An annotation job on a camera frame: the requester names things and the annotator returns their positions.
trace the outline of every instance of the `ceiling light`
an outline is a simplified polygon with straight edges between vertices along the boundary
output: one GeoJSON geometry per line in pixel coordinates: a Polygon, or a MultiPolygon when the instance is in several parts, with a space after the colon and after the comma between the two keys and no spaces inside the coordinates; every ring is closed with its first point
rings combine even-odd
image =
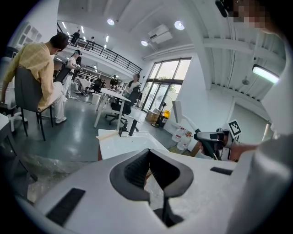
{"type": "Polygon", "coordinates": [[[175,25],[175,28],[177,28],[178,30],[183,30],[183,29],[185,29],[184,26],[183,26],[183,24],[181,23],[181,21],[176,21],[176,22],[174,23],[174,25],[175,25]]]}
{"type": "Polygon", "coordinates": [[[254,65],[253,68],[252,68],[252,72],[269,80],[270,82],[272,83],[277,83],[279,81],[279,77],[272,73],[271,71],[259,66],[259,65],[254,65]]]}
{"type": "Polygon", "coordinates": [[[115,24],[114,20],[111,20],[111,19],[108,19],[108,20],[107,20],[107,23],[108,23],[109,25],[114,25],[114,24],[115,24]]]}
{"type": "Polygon", "coordinates": [[[141,44],[142,44],[143,46],[147,46],[147,42],[146,42],[146,41],[141,41],[141,44]]]}

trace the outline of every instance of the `window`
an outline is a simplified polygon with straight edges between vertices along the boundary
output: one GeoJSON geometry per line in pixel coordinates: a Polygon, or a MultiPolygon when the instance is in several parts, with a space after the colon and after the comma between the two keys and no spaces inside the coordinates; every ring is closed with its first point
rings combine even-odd
{"type": "Polygon", "coordinates": [[[190,61],[190,58],[183,58],[154,64],[143,90],[143,111],[161,109],[163,102],[166,102],[167,107],[172,107],[172,101],[176,100],[179,94],[190,61]]]}

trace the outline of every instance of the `air conditioner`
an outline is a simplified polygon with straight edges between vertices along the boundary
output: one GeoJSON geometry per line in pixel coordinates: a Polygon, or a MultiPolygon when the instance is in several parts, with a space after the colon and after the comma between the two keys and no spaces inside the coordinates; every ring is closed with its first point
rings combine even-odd
{"type": "Polygon", "coordinates": [[[172,35],[166,25],[161,24],[159,27],[156,27],[154,30],[148,33],[150,40],[157,44],[165,42],[172,39],[172,35]]]}

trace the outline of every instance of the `cardboard box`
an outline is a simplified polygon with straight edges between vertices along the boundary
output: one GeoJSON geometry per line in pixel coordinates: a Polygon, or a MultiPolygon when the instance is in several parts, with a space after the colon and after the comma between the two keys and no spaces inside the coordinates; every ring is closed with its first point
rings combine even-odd
{"type": "Polygon", "coordinates": [[[155,121],[157,121],[158,117],[159,117],[159,113],[148,111],[147,115],[146,115],[146,120],[149,122],[155,122],[155,121]]]}

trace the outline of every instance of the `concrete floor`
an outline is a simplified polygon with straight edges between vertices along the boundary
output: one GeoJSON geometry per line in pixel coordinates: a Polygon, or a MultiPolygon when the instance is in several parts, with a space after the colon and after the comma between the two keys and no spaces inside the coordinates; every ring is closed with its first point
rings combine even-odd
{"type": "MultiPolygon", "coordinates": [[[[16,129],[15,142],[24,153],[29,155],[61,161],[96,161],[98,159],[98,140],[96,139],[98,129],[115,130],[117,121],[109,125],[109,120],[106,120],[105,114],[102,114],[97,128],[94,128],[97,112],[96,106],[90,104],[91,99],[92,95],[79,96],[80,101],[69,99],[65,104],[67,121],[59,126],[54,125],[52,128],[50,119],[43,118],[45,142],[37,124],[36,114],[25,111],[25,118],[28,119],[28,137],[21,124],[16,129]]],[[[161,128],[152,127],[144,120],[145,113],[136,108],[133,111],[139,112],[142,123],[138,123],[137,127],[140,131],[148,131],[166,148],[175,145],[175,142],[171,140],[171,134],[161,128]]],[[[131,124],[132,119],[128,118],[128,122],[131,124]]]]}

